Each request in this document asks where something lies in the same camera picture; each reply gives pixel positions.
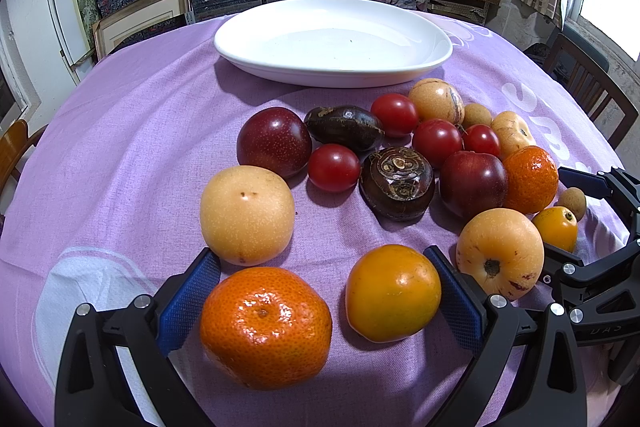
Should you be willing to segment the small yellow orange fruit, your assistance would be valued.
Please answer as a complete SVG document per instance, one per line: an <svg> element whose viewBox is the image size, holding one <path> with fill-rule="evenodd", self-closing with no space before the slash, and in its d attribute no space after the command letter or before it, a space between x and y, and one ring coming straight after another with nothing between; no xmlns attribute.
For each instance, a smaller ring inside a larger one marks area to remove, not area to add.
<svg viewBox="0 0 640 427"><path fill-rule="evenodd" d="M572 253L578 235L577 219L568 208L553 206L541 210L533 217L533 225L538 229L544 243Z"/></svg>

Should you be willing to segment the pale yellow spotted loquat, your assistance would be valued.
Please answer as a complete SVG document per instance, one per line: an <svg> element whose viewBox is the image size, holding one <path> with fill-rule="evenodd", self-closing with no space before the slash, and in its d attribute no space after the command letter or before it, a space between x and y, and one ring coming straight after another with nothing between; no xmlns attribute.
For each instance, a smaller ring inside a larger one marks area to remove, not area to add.
<svg viewBox="0 0 640 427"><path fill-rule="evenodd" d="M456 265L486 294L508 300L526 295L544 266L544 242L523 213L508 208L485 210L462 229Z"/></svg>

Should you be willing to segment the small orange tangerine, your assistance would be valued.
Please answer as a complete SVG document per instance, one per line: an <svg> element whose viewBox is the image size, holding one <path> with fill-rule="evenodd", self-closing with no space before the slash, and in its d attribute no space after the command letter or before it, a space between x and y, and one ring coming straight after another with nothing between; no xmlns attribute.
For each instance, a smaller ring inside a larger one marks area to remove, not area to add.
<svg viewBox="0 0 640 427"><path fill-rule="evenodd" d="M558 191L559 173L546 150L526 146L508 156L502 165L508 179L504 207L531 215L551 204Z"/></svg>

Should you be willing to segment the pale yellow loquat back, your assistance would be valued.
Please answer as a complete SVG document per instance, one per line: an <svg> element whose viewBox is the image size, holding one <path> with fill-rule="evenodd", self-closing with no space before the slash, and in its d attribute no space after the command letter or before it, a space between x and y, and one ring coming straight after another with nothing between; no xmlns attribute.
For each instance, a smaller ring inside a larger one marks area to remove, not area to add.
<svg viewBox="0 0 640 427"><path fill-rule="evenodd" d="M512 110L498 114L491 121L490 127L497 135L501 159L506 159L521 148L536 144L526 121Z"/></svg>

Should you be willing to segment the small dark red plum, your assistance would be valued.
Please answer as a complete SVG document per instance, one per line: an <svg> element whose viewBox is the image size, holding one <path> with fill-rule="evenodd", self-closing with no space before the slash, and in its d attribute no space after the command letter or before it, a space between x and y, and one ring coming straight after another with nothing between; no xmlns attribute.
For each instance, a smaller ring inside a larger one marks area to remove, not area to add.
<svg viewBox="0 0 640 427"><path fill-rule="evenodd" d="M459 150L439 169L440 199L463 220L501 207L506 191L506 169L495 155Z"/></svg>

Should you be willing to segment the small red cherry tomato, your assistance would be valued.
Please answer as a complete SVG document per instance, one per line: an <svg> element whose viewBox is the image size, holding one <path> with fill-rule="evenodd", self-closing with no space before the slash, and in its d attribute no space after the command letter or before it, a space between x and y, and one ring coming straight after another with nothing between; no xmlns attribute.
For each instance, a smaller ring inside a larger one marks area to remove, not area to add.
<svg viewBox="0 0 640 427"><path fill-rule="evenodd" d="M486 124L473 124L466 129L463 133L463 143L464 147L472 152L500 157L498 136Z"/></svg>

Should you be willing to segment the large orange tangerine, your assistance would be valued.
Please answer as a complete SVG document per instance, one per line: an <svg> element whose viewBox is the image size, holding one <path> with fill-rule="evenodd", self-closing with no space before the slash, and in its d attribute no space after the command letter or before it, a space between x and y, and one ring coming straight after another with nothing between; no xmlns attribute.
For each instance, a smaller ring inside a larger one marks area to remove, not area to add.
<svg viewBox="0 0 640 427"><path fill-rule="evenodd" d="M209 358L246 387L277 390L308 381L329 358L332 317L298 275L243 269L206 298L200 339Z"/></svg>

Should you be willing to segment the orange round persimmon fruit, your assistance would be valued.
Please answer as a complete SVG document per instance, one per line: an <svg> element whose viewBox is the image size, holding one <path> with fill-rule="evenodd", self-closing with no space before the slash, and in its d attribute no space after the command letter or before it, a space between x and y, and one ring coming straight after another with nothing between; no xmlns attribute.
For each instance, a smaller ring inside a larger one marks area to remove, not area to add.
<svg viewBox="0 0 640 427"><path fill-rule="evenodd" d="M384 245L362 256L345 287L347 322L372 343L420 332L436 315L442 283L433 263L407 246Z"/></svg>

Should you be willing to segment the striped pepino melon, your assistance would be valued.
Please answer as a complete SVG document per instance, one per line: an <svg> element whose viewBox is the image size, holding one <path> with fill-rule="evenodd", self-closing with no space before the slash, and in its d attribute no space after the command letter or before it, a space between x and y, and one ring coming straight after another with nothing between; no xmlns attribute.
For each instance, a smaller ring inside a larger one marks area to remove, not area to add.
<svg viewBox="0 0 640 427"><path fill-rule="evenodd" d="M420 120L443 119L462 124L464 104L455 87L437 78L419 80L409 91Z"/></svg>

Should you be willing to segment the large yellow pear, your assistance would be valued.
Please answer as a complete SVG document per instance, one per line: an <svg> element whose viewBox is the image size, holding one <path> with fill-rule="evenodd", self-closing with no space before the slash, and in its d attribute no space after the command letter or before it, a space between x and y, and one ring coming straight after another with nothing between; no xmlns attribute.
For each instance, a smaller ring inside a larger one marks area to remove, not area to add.
<svg viewBox="0 0 640 427"><path fill-rule="evenodd" d="M219 258L254 267L278 257L291 242L294 198L277 173L255 166L226 168L204 188L200 222L206 245Z"/></svg>

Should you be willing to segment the red cherry tomato back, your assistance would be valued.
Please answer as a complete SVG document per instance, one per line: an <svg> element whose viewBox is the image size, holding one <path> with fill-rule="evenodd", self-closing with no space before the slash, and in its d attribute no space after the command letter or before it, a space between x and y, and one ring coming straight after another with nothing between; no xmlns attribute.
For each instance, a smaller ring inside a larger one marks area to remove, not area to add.
<svg viewBox="0 0 640 427"><path fill-rule="evenodd" d="M370 112L378 118L389 138L402 138L413 132L419 124L416 106L408 96L387 93L379 96L371 105Z"/></svg>

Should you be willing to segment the red cherry tomato front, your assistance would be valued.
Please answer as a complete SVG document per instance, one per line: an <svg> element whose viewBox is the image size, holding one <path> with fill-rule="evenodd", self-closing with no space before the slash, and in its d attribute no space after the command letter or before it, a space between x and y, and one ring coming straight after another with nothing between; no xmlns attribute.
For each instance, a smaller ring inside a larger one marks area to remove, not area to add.
<svg viewBox="0 0 640 427"><path fill-rule="evenodd" d="M311 183L322 191L345 192L358 182L360 160L352 150L343 145L321 145L310 155L308 176Z"/></svg>

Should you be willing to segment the dark purple oblong fruit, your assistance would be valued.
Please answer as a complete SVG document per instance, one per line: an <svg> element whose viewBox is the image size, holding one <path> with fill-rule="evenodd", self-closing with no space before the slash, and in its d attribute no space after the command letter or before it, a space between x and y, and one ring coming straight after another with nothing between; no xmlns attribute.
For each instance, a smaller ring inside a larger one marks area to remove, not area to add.
<svg viewBox="0 0 640 427"><path fill-rule="evenodd" d="M357 155L375 148L384 135L378 117L355 105L315 107L304 124L317 142L341 145Z"/></svg>

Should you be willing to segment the large dark red plum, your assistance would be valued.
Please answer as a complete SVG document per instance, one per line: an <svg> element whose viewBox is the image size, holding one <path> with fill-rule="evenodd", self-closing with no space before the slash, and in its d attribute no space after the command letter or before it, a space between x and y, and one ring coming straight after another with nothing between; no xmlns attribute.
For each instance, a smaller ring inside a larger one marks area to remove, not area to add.
<svg viewBox="0 0 640 427"><path fill-rule="evenodd" d="M312 142L303 121L285 107L269 107L243 124L236 140L240 165L262 167L284 179L307 165Z"/></svg>

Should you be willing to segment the white oval plate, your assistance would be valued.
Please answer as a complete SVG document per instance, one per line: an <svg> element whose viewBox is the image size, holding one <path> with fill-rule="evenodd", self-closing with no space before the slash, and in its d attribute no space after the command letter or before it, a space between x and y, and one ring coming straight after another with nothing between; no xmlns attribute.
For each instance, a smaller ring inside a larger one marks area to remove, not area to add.
<svg viewBox="0 0 640 427"><path fill-rule="evenodd" d="M395 86L452 55L446 32L414 11L372 0L283 0L226 20L217 52L256 77L319 88Z"/></svg>

